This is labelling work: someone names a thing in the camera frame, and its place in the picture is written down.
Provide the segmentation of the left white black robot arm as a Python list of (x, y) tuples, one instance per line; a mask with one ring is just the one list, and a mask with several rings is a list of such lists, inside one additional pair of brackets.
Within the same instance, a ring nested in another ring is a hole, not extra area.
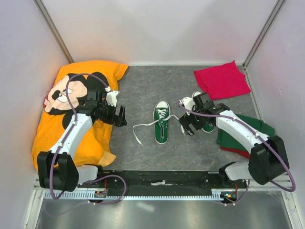
[(96, 121), (117, 127), (127, 124), (125, 106), (117, 106), (119, 91), (90, 90), (85, 105), (76, 109), (60, 139), (47, 152), (37, 156), (39, 183), (42, 188), (72, 192), (78, 185), (89, 182), (101, 187), (105, 177), (98, 165), (76, 166), (73, 159), (85, 134)]

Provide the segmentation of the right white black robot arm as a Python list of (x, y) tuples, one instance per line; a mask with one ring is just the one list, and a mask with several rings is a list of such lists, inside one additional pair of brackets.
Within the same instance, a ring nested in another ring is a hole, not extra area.
[(225, 104), (215, 104), (206, 93), (185, 97), (178, 105), (186, 111), (179, 122), (187, 135), (193, 136), (195, 130), (210, 132), (217, 127), (232, 136), (248, 152), (250, 158), (247, 162), (233, 162), (220, 168), (218, 182), (222, 187), (228, 188), (240, 179), (253, 179), (265, 185), (289, 171), (281, 137), (261, 133)]

